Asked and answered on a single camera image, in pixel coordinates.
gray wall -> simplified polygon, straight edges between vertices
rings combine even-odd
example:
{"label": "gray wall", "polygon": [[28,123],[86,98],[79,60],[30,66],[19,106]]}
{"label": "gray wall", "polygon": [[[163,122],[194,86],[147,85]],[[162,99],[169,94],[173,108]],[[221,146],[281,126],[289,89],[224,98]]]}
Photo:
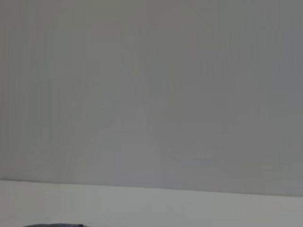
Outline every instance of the gray wall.
{"label": "gray wall", "polygon": [[303,195],[299,0],[2,0],[0,178]]}

white wall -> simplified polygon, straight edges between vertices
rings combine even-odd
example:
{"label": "white wall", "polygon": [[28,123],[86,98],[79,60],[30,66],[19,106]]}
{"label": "white wall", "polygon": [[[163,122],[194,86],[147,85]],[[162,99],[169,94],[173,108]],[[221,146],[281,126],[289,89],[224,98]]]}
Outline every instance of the white wall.
{"label": "white wall", "polygon": [[0,179],[303,195],[302,8],[1,0]]}
{"label": "white wall", "polygon": [[0,181],[0,226],[298,227],[303,198]]}

dark object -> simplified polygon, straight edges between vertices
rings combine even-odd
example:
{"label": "dark object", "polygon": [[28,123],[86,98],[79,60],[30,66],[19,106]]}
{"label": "dark object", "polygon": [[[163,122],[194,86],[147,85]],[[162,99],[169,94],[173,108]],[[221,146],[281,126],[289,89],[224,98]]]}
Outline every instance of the dark object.
{"label": "dark object", "polygon": [[82,224],[38,224],[24,227],[84,227]]}

